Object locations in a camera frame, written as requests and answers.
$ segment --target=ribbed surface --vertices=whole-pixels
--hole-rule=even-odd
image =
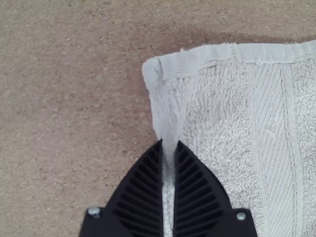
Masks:
[[[203,237],[223,215],[222,207],[186,147],[178,145],[176,162],[176,236]]]
[[[134,237],[162,236],[159,149],[147,152],[113,211]]]

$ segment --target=folded towel fabric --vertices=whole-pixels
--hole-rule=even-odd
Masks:
[[[186,144],[259,237],[316,236],[316,40],[204,45],[143,65],[165,151],[164,236],[173,227],[173,151]]]

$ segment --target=towel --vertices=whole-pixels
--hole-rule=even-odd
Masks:
[[[143,77],[165,152],[165,237],[178,140],[251,210],[258,237],[316,236],[316,40],[203,45],[149,59]]]

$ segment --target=metal screw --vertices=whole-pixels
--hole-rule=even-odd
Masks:
[[[244,212],[238,212],[236,217],[239,221],[243,221],[246,219],[247,216],[246,216],[246,213]]]
[[[88,209],[88,214],[90,216],[92,216],[94,219],[99,219],[100,218],[100,212],[101,212],[101,210],[97,206],[93,206],[93,207],[90,207]]]

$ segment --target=beige carpet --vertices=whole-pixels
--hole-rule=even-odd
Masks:
[[[154,141],[141,65],[316,39],[313,0],[1,0],[0,236],[76,237]]]

